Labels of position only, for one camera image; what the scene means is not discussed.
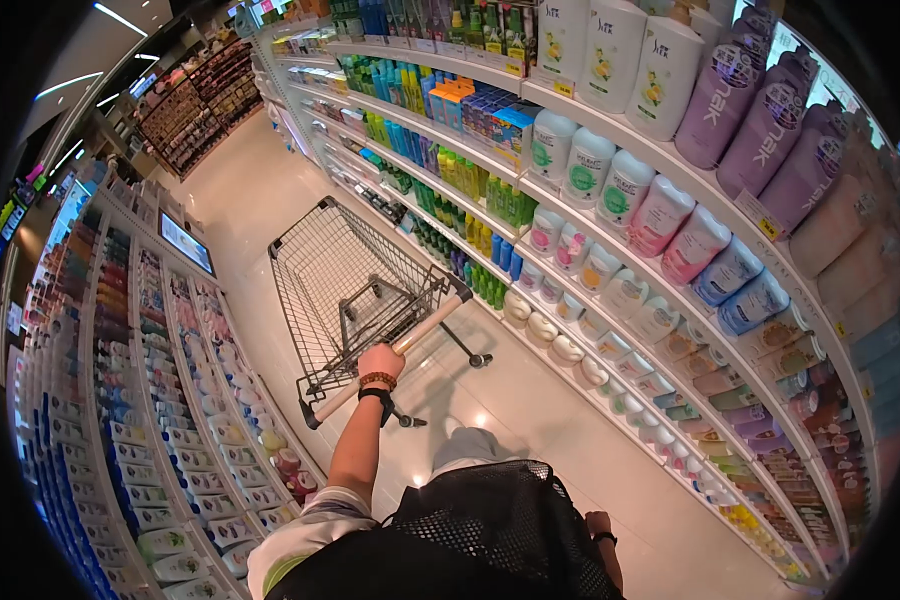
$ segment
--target white floor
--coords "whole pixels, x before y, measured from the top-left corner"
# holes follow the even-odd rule
[[[264,112],[240,126],[182,184],[163,175],[161,182],[204,223],[250,360],[325,471],[354,402],[316,432],[303,424],[295,385],[300,361],[266,248],[328,194],[373,225],[380,222],[301,154],[289,153]],[[483,309],[469,302],[447,323],[471,350],[492,353],[494,361],[469,368],[465,354],[439,329],[408,354],[396,402],[434,426],[401,429],[391,420],[384,428],[375,517],[396,509],[406,486],[429,477],[444,440],[441,423],[453,415],[492,431],[514,453],[552,465],[582,513],[610,514],[627,598],[798,597]]]

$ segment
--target wire basket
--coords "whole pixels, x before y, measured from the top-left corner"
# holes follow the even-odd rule
[[[357,357],[392,344],[451,290],[366,221],[327,196],[267,249],[304,375],[300,400],[326,398],[356,376]]]

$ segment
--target shopping cart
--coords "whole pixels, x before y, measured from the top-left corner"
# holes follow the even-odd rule
[[[474,369],[493,360],[471,352],[444,324],[473,297],[467,285],[437,267],[424,269],[332,196],[274,240],[267,253],[303,365],[296,385],[311,429],[358,392],[357,358],[374,344],[390,344],[403,355],[440,326]],[[327,400],[333,390],[339,391]],[[396,408],[393,414],[402,427],[427,425]]]

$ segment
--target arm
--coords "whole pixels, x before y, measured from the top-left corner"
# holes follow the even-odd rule
[[[611,517],[606,512],[600,510],[588,512],[586,514],[586,528],[590,531],[591,536],[599,533],[612,533]],[[620,562],[617,560],[617,546],[612,539],[601,539],[597,547],[600,548],[600,558],[603,558],[603,568],[606,569],[606,575],[617,587],[620,594],[624,593],[624,574],[620,570]]]
[[[396,379],[406,360],[397,356],[384,343],[372,346],[357,361],[357,373],[360,377],[375,372],[383,372]],[[367,388],[390,390],[390,386],[382,381],[373,381]],[[380,419],[384,407],[375,395],[359,400],[357,409],[343,428],[333,459],[330,461],[330,473],[327,476],[328,486],[341,486],[353,490],[366,503],[372,506],[373,482],[377,478],[377,465],[380,459]]]

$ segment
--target black wristband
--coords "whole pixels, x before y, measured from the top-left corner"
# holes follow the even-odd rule
[[[593,536],[593,542],[595,544],[599,544],[600,540],[611,540],[613,542],[613,547],[617,547],[617,536],[609,531],[602,531],[599,534]]]
[[[383,429],[390,415],[394,414],[394,401],[390,398],[390,392],[381,388],[363,388],[357,393],[357,399],[363,400],[367,396],[375,396],[384,407],[384,414],[380,416],[380,428]]]

